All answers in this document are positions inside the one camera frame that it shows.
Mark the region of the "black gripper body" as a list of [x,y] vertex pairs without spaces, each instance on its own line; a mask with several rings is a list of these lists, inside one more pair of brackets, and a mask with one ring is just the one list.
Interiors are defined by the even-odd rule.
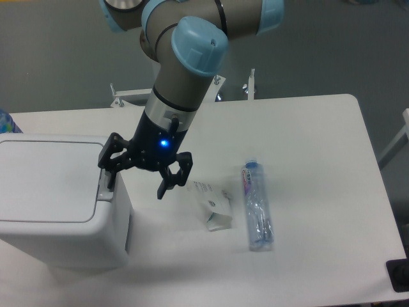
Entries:
[[180,145],[187,133],[181,130],[176,115],[165,119],[161,127],[143,112],[134,136],[129,142],[129,153],[135,167],[149,171],[161,171],[177,162],[181,169],[190,166],[190,152],[180,152]]

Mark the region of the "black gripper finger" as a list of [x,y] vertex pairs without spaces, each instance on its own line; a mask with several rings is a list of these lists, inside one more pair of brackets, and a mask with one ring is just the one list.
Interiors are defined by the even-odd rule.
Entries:
[[113,190],[116,175],[135,166],[136,158],[131,151],[131,143],[113,132],[108,137],[98,156],[98,167],[105,170],[108,176],[107,188]]
[[[178,163],[179,169],[172,173],[170,165]],[[192,154],[190,152],[177,153],[170,161],[158,164],[158,172],[162,177],[161,184],[157,190],[157,199],[161,200],[166,191],[173,189],[176,185],[183,187],[188,180],[193,166]]]

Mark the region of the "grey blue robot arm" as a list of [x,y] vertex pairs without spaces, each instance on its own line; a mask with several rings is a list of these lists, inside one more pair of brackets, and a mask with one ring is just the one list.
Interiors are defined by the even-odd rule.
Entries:
[[145,53],[160,70],[135,130],[112,133],[98,158],[109,174],[130,168],[159,172],[157,196],[186,184],[193,161],[180,145],[226,56],[230,40],[260,35],[284,18],[283,1],[101,1],[115,32],[141,28]]

